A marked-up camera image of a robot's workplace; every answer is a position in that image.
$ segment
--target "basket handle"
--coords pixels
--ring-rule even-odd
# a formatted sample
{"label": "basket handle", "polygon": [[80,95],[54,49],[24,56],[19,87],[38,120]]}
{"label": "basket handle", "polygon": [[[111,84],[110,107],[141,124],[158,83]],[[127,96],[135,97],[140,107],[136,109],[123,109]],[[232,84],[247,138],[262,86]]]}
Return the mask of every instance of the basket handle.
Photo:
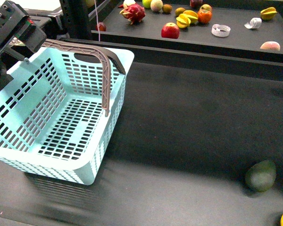
{"label": "basket handle", "polygon": [[90,46],[78,43],[68,43],[64,41],[46,39],[42,44],[43,47],[56,48],[61,51],[73,52],[73,53],[83,53],[94,57],[97,57],[103,66],[103,82],[102,82],[102,108],[105,110],[105,116],[109,115],[109,103],[110,103],[110,84],[111,84],[111,65],[117,68],[117,70],[125,74],[125,69],[120,62],[117,55],[103,47]]}

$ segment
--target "cable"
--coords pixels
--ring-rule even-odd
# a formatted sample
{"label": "cable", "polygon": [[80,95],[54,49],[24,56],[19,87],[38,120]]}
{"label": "cable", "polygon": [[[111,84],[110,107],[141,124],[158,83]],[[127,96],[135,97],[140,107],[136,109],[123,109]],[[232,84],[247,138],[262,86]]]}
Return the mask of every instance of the cable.
{"label": "cable", "polygon": [[97,6],[96,6],[96,0],[94,0],[94,6],[95,6],[95,15],[96,15],[96,26],[98,28],[99,41],[100,41],[99,15],[98,15],[98,10],[97,10]]}

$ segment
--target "kiwi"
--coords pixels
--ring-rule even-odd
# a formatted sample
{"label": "kiwi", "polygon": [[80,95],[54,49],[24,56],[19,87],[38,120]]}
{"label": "kiwi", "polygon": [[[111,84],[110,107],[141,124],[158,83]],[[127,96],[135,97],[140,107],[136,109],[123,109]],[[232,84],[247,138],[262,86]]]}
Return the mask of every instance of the kiwi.
{"label": "kiwi", "polygon": [[185,8],[182,8],[182,7],[177,8],[177,9],[175,10],[175,16],[179,16],[179,15],[182,14],[184,11],[185,11]]}
{"label": "kiwi", "polygon": [[165,4],[165,5],[163,5],[163,7],[162,7],[162,11],[163,11],[164,13],[170,13],[170,12],[172,11],[172,6],[169,5],[169,4]]}

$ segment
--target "green avocado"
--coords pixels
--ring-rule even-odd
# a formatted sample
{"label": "green avocado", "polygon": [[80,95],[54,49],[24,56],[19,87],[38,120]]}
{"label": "green avocado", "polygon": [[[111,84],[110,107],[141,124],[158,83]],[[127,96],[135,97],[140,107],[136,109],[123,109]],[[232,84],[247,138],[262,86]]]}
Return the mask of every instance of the green avocado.
{"label": "green avocado", "polygon": [[276,174],[276,166],[273,161],[261,161],[246,172],[245,183],[255,192],[265,192],[273,186]]}

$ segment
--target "basket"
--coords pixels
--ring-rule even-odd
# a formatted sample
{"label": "basket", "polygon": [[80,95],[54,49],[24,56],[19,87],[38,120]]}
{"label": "basket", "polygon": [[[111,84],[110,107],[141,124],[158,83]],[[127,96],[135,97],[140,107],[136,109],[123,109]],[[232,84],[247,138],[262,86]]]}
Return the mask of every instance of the basket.
{"label": "basket", "polygon": [[0,92],[0,160],[24,172],[92,184],[133,58],[129,50],[46,40],[29,62],[16,63],[8,70],[13,80]]}

